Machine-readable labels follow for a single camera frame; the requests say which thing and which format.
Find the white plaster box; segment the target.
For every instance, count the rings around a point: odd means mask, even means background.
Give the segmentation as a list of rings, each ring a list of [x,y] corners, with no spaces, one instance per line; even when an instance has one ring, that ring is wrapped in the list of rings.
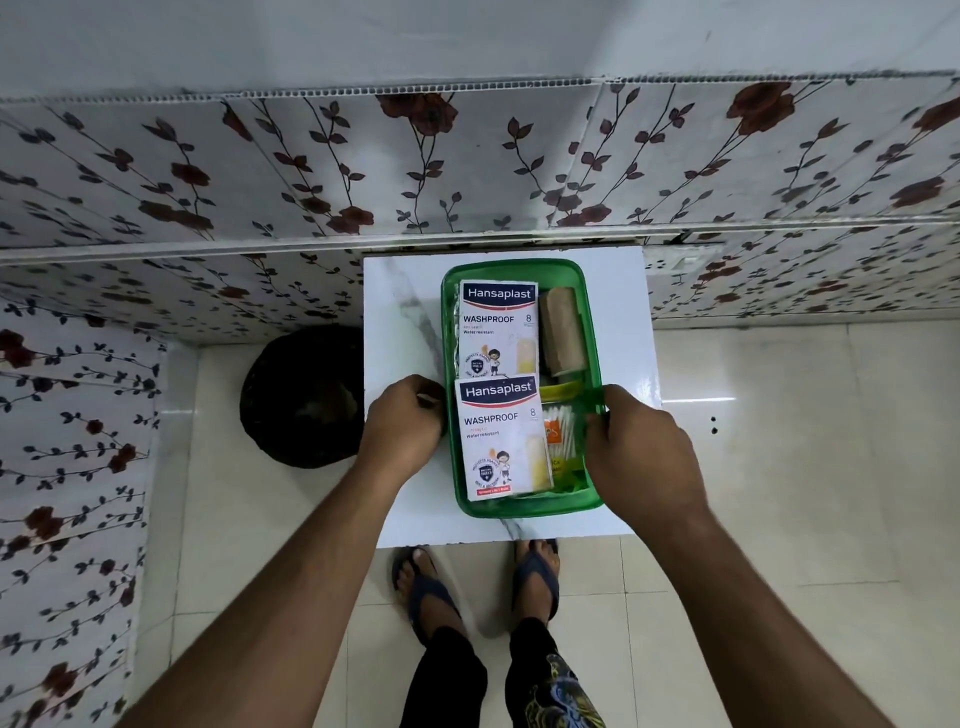
[[[512,378],[539,372],[539,285],[463,280],[458,302],[457,377]]]
[[[469,502],[553,489],[536,374],[461,378],[454,393]]]

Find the person's left foot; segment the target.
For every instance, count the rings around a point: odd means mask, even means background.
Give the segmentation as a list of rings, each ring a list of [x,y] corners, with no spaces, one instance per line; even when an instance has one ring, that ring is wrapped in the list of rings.
[[[457,616],[460,616],[460,612],[450,591],[443,582],[437,577],[423,573],[416,562],[416,552],[426,553],[426,548],[422,545],[417,545],[404,546],[396,550],[390,569],[390,581],[394,590],[399,592],[402,570],[405,565],[410,565],[413,573],[411,586],[408,589],[407,596],[401,600],[401,604],[404,605],[406,616],[413,629],[414,636],[418,642],[426,648],[429,644],[429,637],[422,625],[422,611],[425,598],[432,597],[443,602],[450,607]]]

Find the person's left hand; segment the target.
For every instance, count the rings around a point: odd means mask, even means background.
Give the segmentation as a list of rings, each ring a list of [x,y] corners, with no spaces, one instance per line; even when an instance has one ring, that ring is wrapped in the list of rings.
[[[397,494],[434,455],[447,427],[430,417],[393,419],[384,412],[384,391],[368,408],[356,467]]]

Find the cotton swab pack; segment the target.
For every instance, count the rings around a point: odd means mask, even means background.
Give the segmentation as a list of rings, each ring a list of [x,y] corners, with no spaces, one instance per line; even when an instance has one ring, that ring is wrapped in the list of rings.
[[[562,452],[551,452],[547,445],[548,456],[552,461],[581,461],[585,454],[586,415],[596,413],[596,407],[581,401],[568,401],[544,404],[543,422],[561,419],[563,432]]]

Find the person's right forearm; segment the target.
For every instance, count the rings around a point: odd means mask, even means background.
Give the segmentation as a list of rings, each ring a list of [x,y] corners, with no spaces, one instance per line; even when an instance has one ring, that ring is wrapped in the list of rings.
[[[687,615],[731,728],[895,728],[704,503],[631,527]]]

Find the person's left forearm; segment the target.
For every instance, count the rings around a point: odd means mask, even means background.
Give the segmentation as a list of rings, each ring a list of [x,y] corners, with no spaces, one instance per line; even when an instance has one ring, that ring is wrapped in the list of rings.
[[[311,728],[410,478],[357,460],[115,728]]]

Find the blue left flip-flop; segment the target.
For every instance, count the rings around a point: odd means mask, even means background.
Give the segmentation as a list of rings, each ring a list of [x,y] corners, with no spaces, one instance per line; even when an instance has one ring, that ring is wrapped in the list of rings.
[[[426,576],[437,577],[439,581],[443,582],[438,574],[431,554],[426,546],[422,545],[422,547],[425,547],[426,552],[417,551],[414,553],[416,564],[419,565]],[[410,564],[405,564],[399,577],[399,591],[393,589],[397,604],[403,610],[406,617],[407,615],[404,605],[402,605],[402,600],[407,597],[412,577],[413,572]],[[429,637],[429,643],[426,648],[430,645],[432,638],[439,630],[449,629],[461,636],[466,636],[467,634],[461,613],[457,615],[447,604],[432,596],[426,596],[422,603],[421,624]]]

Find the black printed trousers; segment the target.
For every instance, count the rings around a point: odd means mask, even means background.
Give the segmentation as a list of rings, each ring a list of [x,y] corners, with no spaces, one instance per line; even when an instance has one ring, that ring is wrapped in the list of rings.
[[[505,702],[513,728],[606,728],[548,627],[522,619],[510,634]],[[478,728],[488,672],[469,639],[441,627],[428,640],[399,728]]]

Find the person's right hand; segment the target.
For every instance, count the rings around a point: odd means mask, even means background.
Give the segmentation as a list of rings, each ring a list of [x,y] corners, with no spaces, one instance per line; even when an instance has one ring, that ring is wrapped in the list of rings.
[[[610,511],[641,539],[711,516],[690,437],[665,410],[618,384],[603,388],[609,411],[606,467],[587,471]]]

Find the beige bandage roll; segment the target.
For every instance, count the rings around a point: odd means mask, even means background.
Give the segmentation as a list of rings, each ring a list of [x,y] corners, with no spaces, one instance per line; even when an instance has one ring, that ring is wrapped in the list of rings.
[[[572,287],[553,287],[539,296],[541,348],[555,379],[588,369],[586,340]]]

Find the white wall socket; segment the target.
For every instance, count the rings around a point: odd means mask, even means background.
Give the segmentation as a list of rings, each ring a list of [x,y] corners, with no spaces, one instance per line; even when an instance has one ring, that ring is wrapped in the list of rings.
[[[721,255],[722,245],[646,245],[643,246],[647,279],[673,278],[693,274]]]

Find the green plastic container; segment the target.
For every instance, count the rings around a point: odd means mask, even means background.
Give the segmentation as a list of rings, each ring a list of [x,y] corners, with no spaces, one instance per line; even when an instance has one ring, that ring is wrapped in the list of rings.
[[[480,519],[592,511],[585,415],[603,405],[582,268],[563,258],[450,269],[440,285],[453,491]]]

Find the black round basket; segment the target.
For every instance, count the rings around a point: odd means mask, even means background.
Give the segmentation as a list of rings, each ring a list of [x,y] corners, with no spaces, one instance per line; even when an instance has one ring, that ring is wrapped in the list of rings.
[[[357,454],[364,429],[358,326],[314,325],[264,346],[239,398],[246,435],[274,461],[314,470]]]

